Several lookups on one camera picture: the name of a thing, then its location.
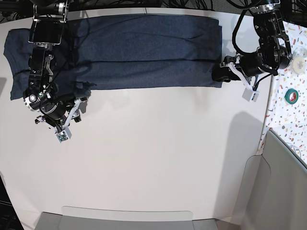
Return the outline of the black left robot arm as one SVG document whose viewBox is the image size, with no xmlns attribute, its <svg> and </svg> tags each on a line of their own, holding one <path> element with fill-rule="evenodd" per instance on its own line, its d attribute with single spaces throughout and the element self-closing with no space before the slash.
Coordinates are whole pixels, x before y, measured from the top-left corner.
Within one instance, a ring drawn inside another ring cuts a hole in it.
<svg viewBox="0 0 307 230">
<path fill-rule="evenodd" d="M 217 82 L 239 81 L 240 78 L 227 64 L 233 64 L 235 70 L 249 80 L 262 73 L 276 76 L 279 69 L 288 67 L 292 60 L 289 37 L 285 32 L 279 0 L 245 1 L 240 6 L 229 0 L 232 6 L 242 12 L 232 32 L 232 45 L 236 55 L 226 56 L 223 62 L 213 68 L 212 79 Z M 237 32 L 246 12 L 253 16 L 253 25 L 259 37 L 259 47 L 255 52 L 245 52 L 236 43 Z"/>
</svg>

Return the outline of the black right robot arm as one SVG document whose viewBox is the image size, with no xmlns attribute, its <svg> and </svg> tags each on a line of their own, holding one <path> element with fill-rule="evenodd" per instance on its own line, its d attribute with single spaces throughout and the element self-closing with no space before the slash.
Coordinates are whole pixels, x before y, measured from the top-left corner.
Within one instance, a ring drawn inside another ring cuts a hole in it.
<svg viewBox="0 0 307 230">
<path fill-rule="evenodd" d="M 67 22 L 69 0 L 35 0 L 28 42 L 34 45 L 29 58 L 28 86 L 23 92 L 25 106 L 41 115 L 35 123 L 46 123 L 56 130 L 81 121 L 79 106 L 90 90 L 76 80 L 70 66 L 74 39 Z"/>
</svg>

